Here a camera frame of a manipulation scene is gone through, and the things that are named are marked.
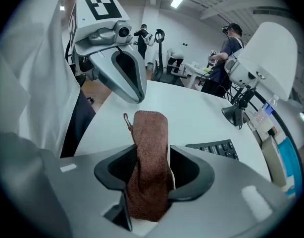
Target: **background desk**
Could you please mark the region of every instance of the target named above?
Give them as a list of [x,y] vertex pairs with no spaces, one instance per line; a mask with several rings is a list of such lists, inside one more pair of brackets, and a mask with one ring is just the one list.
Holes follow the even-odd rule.
[[192,87],[192,85],[193,85],[193,83],[194,83],[194,81],[195,81],[195,79],[196,79],[197,76],[198,76],[198,77],[201,77],[201,76],[203,76],[203,75],[206,73],[206,71],[204,71],[204,70],[202,70],[202,69],[195,68],[194,66],[192,66],[192,65],[189,64],[189,63],[186,63],[186,64],[185,64],[185,68],[186,68],[188,71],[190,71],[191,74],[192,74],[191,79],[190,79],[190,82],[188,83],[187,88],[191,88],[191,87]]
[[263,153],[251,130],[230,124],[221,108],[231,104],[222,98],[184,87],[148,81],[145,99],[130,104],[111,93],[103,103],[81,142],[75,156],[133,144],[123,119],[127,113],[133,122],[138,110],[158,111],[168,119],[169,145],[197,144],[231,139],[239,160],[271,181]]

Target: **brown cloth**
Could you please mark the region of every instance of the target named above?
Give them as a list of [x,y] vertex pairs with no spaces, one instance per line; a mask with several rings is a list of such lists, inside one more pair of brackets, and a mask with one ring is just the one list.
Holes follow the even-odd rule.
[[159,112],[137,111],[131,125],[128,115],[123,116],[138,159],[127,184],[128,211],[132,218],[157,222],[167,211],[168,193],[174,188],[167,162],[167,118]]

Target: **water bottle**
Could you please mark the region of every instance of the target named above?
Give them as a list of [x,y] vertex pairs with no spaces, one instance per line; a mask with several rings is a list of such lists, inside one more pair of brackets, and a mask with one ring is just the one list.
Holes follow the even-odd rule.
[[252,131],[256,130],[257,127],[260,127],[264,132],[269,130],[269,124],[271,123],[269,117],[274,112],[278,99],[279,97],[274,95],[272,99],[268,100],[263,107],[254,114],[253,119],[248,123]]

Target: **black pants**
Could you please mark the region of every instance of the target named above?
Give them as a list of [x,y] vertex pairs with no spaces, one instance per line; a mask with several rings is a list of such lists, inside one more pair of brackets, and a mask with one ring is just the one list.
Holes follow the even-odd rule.
[[74,156],[77,146],[95,114],[92,105],[81,90],[66,132],[61,158]]
[[226,92],[230,89],[232,82],[229,77],[226,76],[222,83],[206,79],[203,84],[202,92],[209,93],[218,97],[223,97]]
[[147,48],[145,48],[145,49],[139,49],[138,48],[138,52],[143,57],[143,60],[146,58],[146,51],[147,51]]
[[[174,63],[176,62],[176,66],[179,68],[183,60],[184,60],[184,59],[170,58],[170,59],[168,60],[168,62],[167,62],[167,65],[172,65],[172,64],[174,64]],[[175,69],[174,69],[174,72],[175,72],[175,73],[178,73],[178,68],[175,68]],[[171,73],[171,71],[172,71],[172,67],[168,67],[168,68],[167,68],[167,73]]]

